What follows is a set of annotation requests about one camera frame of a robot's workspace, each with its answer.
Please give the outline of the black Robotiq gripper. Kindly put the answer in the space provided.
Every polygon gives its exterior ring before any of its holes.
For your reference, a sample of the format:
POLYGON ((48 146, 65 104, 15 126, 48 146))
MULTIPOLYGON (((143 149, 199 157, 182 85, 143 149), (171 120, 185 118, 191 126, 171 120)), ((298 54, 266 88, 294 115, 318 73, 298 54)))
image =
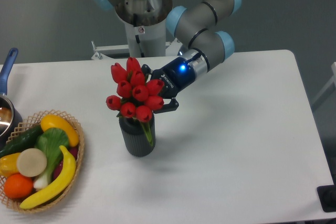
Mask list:
POLYGON ((176 111, 179 103, 174 97, 196 80, 196 73, 186 60, 173 60, 164 67, 153 71, 148 65, 143 64, 141 70, 145 82, 154 79, 162 80, 164 87, 159 94, 164 99, 171 98, 168 104, 164 104, 160 109, 155 110, 154 114, 176 111))

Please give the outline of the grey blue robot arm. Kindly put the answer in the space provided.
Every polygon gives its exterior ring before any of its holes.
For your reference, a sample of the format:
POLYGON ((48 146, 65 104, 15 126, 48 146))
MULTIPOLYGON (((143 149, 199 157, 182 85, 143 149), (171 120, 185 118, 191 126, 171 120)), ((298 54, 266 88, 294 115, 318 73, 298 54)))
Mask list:
POLYGON ((236 12, 242 0, 202 0, 191 9, 174 7, 172 0, 94 0, 104 10, 115 10, 124 23, 129 54, 156 57, 166 52, 166 34, 180 41, 186 51, 152 70, 142 69, 165 83, 162 96, 169 99, 161 112, 178 107, 177 94, 203 74, 224 62, 235 51, 232 37, 223 31, 211 32, 221 19, 236 12))

